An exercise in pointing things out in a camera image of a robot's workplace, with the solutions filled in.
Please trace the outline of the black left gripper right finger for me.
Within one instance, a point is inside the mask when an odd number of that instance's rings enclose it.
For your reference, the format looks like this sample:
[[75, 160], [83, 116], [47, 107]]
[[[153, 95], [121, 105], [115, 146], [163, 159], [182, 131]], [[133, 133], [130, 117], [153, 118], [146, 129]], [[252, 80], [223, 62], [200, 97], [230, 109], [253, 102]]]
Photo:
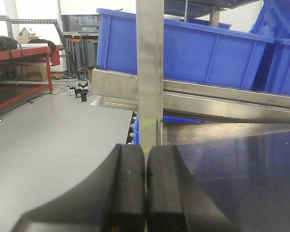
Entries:
[[150, 232], [235, 232], [237, 227], [194, 179], [174, 145], [155, 146], [147, 162]]

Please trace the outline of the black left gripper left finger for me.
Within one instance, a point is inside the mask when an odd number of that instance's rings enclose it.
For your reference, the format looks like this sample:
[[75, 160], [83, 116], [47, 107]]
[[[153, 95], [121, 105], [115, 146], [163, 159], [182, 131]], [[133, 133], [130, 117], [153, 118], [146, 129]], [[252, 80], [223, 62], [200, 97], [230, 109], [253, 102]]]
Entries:
[[138, 145], [117, 144], [82, 182], [22, 215], [14, 232], [142, 232], [145, 159]]

